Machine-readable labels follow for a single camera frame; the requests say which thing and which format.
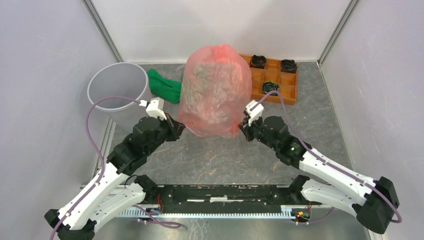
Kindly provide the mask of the red plastic trash bag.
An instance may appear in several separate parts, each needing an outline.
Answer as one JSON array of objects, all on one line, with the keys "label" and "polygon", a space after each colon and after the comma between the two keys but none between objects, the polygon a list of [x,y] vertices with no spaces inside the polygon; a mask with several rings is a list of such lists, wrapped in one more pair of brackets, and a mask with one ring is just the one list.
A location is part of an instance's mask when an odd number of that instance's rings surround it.
[{"label": "red plastic trash bag", "polygon": [[201,47],[185,64],[177,121],[199,137],[234,138],[251,94],[252,71],[232,46]]}]

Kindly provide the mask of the grey plastic trash bin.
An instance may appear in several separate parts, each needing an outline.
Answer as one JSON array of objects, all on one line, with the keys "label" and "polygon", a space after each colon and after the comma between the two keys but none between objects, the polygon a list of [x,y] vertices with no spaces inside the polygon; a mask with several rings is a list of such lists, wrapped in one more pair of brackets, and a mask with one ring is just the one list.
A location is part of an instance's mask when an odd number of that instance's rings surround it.
[{"label": "grey plastic trash bin", "polygon": [[91,104],[114,97],[99,103],[96,109],[106,113],[127,134],[147,113],[138,103],[122,98],[137,101],[153,98],[147,72],[141,66],[128,62],[114,63],[101,69],[88,83],[86,92]]}]

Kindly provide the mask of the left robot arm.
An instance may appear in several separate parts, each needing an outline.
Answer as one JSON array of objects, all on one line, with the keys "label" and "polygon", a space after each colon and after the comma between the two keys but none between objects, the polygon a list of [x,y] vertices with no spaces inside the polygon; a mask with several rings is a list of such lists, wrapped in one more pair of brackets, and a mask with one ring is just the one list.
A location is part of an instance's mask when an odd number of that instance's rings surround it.
[{"label": "left robot arm", "polygon": [[61,240],[91,240],[106,223],[133,205],[153,203],[156,184],[147,176],[137,179],[113,197],[109,194],[129,179],[163,143],[178,140],[185,125],[172,119],[143,117],[132,133],[116,145],[100,171],[67,205],[50,209],[44,218],[53,228],[50,236]]}]

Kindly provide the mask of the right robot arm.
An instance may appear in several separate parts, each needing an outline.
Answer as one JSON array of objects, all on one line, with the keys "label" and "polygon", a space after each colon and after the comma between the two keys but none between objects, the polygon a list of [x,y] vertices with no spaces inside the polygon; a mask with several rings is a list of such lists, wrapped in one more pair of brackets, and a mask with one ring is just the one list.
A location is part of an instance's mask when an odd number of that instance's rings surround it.
[{"label": "right robot arm", "polygon": [[302,185],[289,189],[289,199],[295,204],[319,202],[354,216],[358,222],[376,234],[384,234],[398,214],[399,198],[394,183],[381,176],[374,179],[357,173],[329,159],[290,134],[280,116],[245,117],[238,125],[246,140],[257,140],[275,151],[285,165],[312,174],[325,183],[307,178]]}]

